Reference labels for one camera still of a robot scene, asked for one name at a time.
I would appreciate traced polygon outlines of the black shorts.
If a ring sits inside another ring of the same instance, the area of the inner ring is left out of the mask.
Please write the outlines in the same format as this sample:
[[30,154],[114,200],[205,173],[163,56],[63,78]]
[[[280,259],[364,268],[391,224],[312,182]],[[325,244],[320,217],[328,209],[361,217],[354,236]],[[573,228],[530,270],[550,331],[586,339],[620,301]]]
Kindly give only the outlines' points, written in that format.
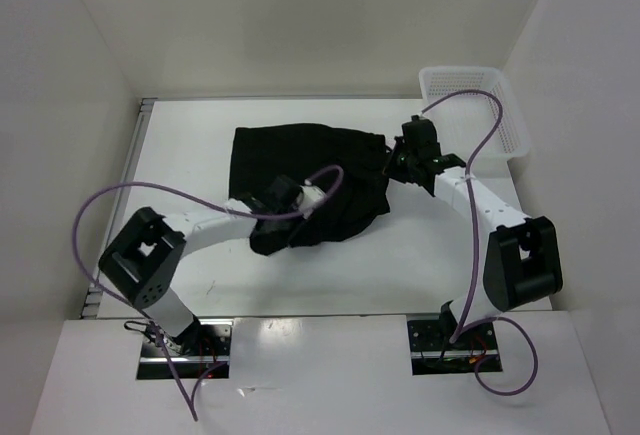
[[383,167],[390,149],[381,134],[321,124],[290,124],[235,130],[228,196],[253,198],[272,213],[293,210],[291,198],[279,208],[274,189],[281,176],[302,184],[310,180],[327,193],[343,169],[337,191],[307,217],[260,221],[250,236],[253,252],[269,256],[285,248],[342,242],[355,237],[390,212],[389,178]]

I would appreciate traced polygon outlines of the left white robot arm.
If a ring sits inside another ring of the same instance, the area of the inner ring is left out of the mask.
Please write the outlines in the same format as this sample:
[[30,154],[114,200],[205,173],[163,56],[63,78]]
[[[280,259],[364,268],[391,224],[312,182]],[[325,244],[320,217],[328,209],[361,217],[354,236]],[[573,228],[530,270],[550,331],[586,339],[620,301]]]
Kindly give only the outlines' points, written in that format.
[[207,337],[197,316],[171,289],[180,261],[196,251],[231,240],[291,231],[299,219],[271,217],[311,207],[316,191],[280,176],[263,194],[228,199],[220,210],[161,215],[138,209],[107,246],[99,269],[136,310],[150,316],[175,353],[194,351]]

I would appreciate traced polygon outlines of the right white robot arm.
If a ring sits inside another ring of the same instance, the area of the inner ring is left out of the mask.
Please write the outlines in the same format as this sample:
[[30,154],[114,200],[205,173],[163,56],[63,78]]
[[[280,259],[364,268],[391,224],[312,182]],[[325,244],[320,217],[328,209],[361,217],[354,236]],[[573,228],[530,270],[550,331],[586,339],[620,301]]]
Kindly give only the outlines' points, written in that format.
[[460,348],[474,326],[558,293],[563,287],[556,229],[548,218],[532,218],[479,181],[455,154],[444,155],[435,125],[414,115],[383,170],[389,178],[425,189],[470,222],[472,275],[466,295],[441,307],[438,333]]

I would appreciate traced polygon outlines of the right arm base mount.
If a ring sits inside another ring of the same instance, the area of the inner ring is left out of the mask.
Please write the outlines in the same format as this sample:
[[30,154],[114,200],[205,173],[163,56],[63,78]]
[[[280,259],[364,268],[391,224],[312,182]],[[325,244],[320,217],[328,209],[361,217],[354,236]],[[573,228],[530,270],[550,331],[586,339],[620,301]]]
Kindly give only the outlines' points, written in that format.
[[463,333],[453,345],[436,314],[408,316],[406,326],[414,376],[503,371],[491,323]]

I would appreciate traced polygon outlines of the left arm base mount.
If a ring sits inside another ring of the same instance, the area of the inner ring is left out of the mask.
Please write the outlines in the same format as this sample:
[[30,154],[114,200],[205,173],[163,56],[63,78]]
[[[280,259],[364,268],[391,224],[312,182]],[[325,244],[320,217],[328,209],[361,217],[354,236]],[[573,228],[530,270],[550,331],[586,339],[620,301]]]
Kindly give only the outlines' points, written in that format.
[[[181,379],[228,379],[230,371],[232,319],[201,319],[203,335],[195,342],[176,344],[166,338],[165,345]],[[123,327],[143,337],[136,374],[137,380],[169,380],[172,373],[161,347],[147,322],[127,320]]]

